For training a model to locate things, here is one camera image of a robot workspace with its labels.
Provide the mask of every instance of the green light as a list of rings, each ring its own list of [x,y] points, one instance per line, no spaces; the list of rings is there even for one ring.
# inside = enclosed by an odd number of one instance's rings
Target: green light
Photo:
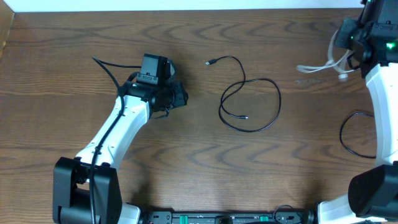
[[[387,48],[390,50],[393,49],[395,46],[396,46],[395,43],[387,43]]]

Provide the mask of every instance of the wooden table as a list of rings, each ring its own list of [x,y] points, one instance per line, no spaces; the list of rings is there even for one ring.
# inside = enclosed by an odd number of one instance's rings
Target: wooden table
[[[17,14],[0,62],[0,223],[51,223],[52,172],[73,158],[110,114],[116,90],[92,61],[140,65],[144,53],[171,58],[190,95],[167,119],[149,120],[131,144],[119,181],[123,200],[175,210],[312,208],[347,192],[373,161],[346,152],[343,119],[372,111],[359,72],[338,81],[323,65],[330,37],[357,9],[83,12]],[[342,55],[337,50],[336,57]],[[268,130],[240,133],[218,117],[222,92],[248,78],[275,80],[282,111]],[[133,70],[111,68],[119,82]],[[225,106],[260,128],[277,109],[270,83],[247,84]],[[355,118],[344,138],[374,154],[371,118]]]

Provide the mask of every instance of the black cable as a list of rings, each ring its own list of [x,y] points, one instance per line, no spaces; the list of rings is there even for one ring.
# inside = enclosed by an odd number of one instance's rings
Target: black cable
[[[160,116],[158,116],[158,117],[151,118],[151,119],[160,119],[160,118],[166,118],[166,117],[168,117],[169,114],[170,114],[169,109],[168,109],[168,108],[164,108],[164,111],[166,112],[166,114],[163,114],[163,115],[160,115]]]
[[[239,59],[237,59],[236,57],[234,57],[234,56],[223,56],[223,57],[220,57],[220,58],[218,58],[218,59],[211,59],[210,61],[206,62],[206,65],[212,65],[212,64],[216,63],[218,60],[221,60],[221,59],[223,59],[223,58],[233,58],[233,59],[235,59],[235,60],[239,63],[239,65],[241,66],[242,73],[243,73],[243,81],[236,82],[236,83],[230,85],[230,86],[224,91],[224,93],[222,94],[221,100],[220,100],[220,106],[218,107],[218,116],[220,117],[220,120],[221,120],[227,127],[231,128],[231,129],[233,129],[233,130],[236,130],[236,131],[242,131],[242,132],[246,132],[246,133],[253,133],[253,132],[257,132],[257,131],[263,131],[263,130],[269,128],[269,127],[270,127],[271,125],[273,125],[273,124],[275,123],[275,121],[278,119],[278,116],[279,116],[279,113],[280,113],[280,106],[281,106],[281,104],[282,104],[282,98],[281,98],[281,96],[280,96],[279,87],[276,85],[276,83],[275,83],[273,80],[271,80],[271,79],[269,79],[269,78],[256,78],[256,79],[252,79],[252,80],[246,80],[246,73],[244,72],[243,65],[242,65],[241,61],[240,61]],[[224,105],[223,105],[224,102],[225,102],[226,99],[228,99],[230,96],[232,96],[233,94],[235,94],[236,92],[238,92],[240,89],[242,89],[242,87],[244,86],[245,83],[247,83],[247,82],[256,82],[256,81],[268,81],[268,82],[271,82],[271,83],[276,87],[276,89],[277,89],[277,91],[278,91],[278,95],[279,95],[279,107],[278,107],[278,112],[277,112],[275,118],[274,118],[269,124],[265,125],[263,128],[253,129],[253,130],[241,129],[241,128],[237,128],[237,127],[235,127],[235,126],[229,124],[229,123],[224,119],[223,115],[221,114],[221,109],[223,109],[223,111],[224,111],[226,114],[228,114],[228,115],[230,115],[230,116],[232,116],[232,117],[234,117],[234,118],[248,119],[249,117],[246,116],[246,115],[235,115],[235,114],[230,113],[229,111],[227,111],[227,110],[224,108]],[[230,93],[229,95],[227,95],[227,96],[224,98],[225,93],[226,93],[232,86],[235,86],[235,85],[237,85],[237,84],[239,84],[239,83],[242,83],[242,84],[239,86],[239,88],[238,88],[237,90],[233,91],[232,93]]]
[[[281,209],[281,208],[283,208],[283,207],[288,207],[288,208],[294,209],[293,206],[291,206],[291,205],[281,205],[281,206],[279,206],[279,207],[274,211],[274,213],[272,214],[272,218],[273,218],[273,219],[275,220],[275,222],[277,222],[277,223],[281,223],[281,222],[276,218],[276,213],[278,212],[279,209]],[[296,215],[297,215],[298,217],[300,217],[300,222],[298,222],[298,223],[296,223],[296,224],[301,224],[301,223],[303,222],[303,217],[302,217],[301,215],[299,215],[298,212],[296,212]]]
[[[141,66],[139,66],[139,65],[118,65],[115,63],[104,62],[98,58],[95,58],[95,60],[101,62],[104,65],[109,65],[109,66],[114,66],[114,67],[119,67],[119,68],[141,68]]]
[[[356,155],[356,156],[359,156],[359,157],[362,157],[362,158],[367,158],[367,159],[375,159],[376,156],[367,156],[367,155],[359,154],[359,153],[355,152],[354,150],[350,149],[348,146],[346,146],[346,145],[343,143],[343,138],[342,138],[341,136],[342,136],[342,134],[343,134],[344,125],[347,123],[347,121],[348,121],[350,118],[352,118],[353,116],[357,116],[357,115],[369,116],[369,117],[371,117],[371,118],[374,118],[374,115],[373,115],[373,114],[369,114],[369,113],[365,113],[365,112],[355,112],[355,113],[349,115],[349,116],[343,121],[343,124],[341,124],[341,127],[340,127],[339,137],[340,137],[341,145],[342,145],[348,152],[350,152],[350,153],[352,153],[352,154],[354,154],[354,155]]]
[[[112,81],[116,85],[116,88],[118,89],[118,92],[119,92],[119,89],[120,89],[119,83],[115,79],[115,77],[112,75],[112,73],[105,67],[105,65],[104,65],[105,63],[103,61],[101,61],[101,60],[98,60],[95,57],[93,57],[93,60],[98,65],[100,65],[101,68],[103,68],[105,70],[105,72],[111,77]],[[93,160],[91,161],[91,165],[90,165],[90,177],[89,177],[90,178],[90,207],[91,207],[91,220],[93,221],[93,224],[96,224],[95,201],[94,201],[94,171],[95,171],[95,163],[96,163],[96,159],[98,157],[98,154],[101,151],[102,145],[105,142],[105,139],[108,137],[108,135],[110,134],[110,132],[112,131],[112,129],[114,128],[116,123],[119,121],[120,117],[123,115],[123,112],[124,112],[124,98],[123,98],[122,95],[119,95],[119,96],[120,96],[120,101],[121,101],[121,109],[119,111],[119,114],[116,117],[116,119],[113,121],[111,126],[108,128],[108,130],[105,132],[104,136],[101,138],[101,140],[99,141],[98,145],[95,147]]]
[[[133,72],[129,78],[127,78],[127,81],[131,82],[133,79],[135,79],[137,77],[137,75],[139,74],[139,72]]]

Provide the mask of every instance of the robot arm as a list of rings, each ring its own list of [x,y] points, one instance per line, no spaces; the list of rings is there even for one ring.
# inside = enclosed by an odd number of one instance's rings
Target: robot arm
[[[120,163],[134,139],[134,136],[149,119],[149,102],[142,101],[139,97],[129,95],[124,96],[124,102],[124,113],[114,127],[117,131],[112,131],[106,138],[101,154],[98,155],[96,160],[97,166],[107,164],[107,166],[119,170]],[[114,118],[118,115],[120,107],[121,100],[118,97],[109,118],[105,121],[97,135],[76,155],[77,158],[81,158],[81,162],[91,163],[95,147],[111,126]]]
[[[88,190],[78,188],[94,172],[93,196],[95,220],[100,224],[136,224],[139,208],[122,203],[117,171],[138,130],[153,112],[185,106],[188,94],[181,82],[175,81],[176,68],[165,57],[145,54],[141,71],[133,73],[118,95],[124,99],[124,113],[102,143],[91,170],[96,146],[110,130],[122,103],[115,106],[93,140],[74,159],[61,157],[54,168],[53,220],[55,223],[92,223]]]
[[[366,75],[377,132],[376,167],[398,161],[398,63],[376,65]]]
[[[348,194],[318,206],[319,224],[398,219],[398,0],[363,1],[359,19],[346,19],[335,45],[350,49],[371,94],[377,132],[376,168],[352,179]],[[359,62],[352,66],[351,58]]]

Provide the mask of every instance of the white wall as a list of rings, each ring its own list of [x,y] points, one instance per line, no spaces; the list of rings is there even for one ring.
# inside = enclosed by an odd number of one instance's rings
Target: white wall
[[[362,7],[360,0],[4,0],[14,12]]]

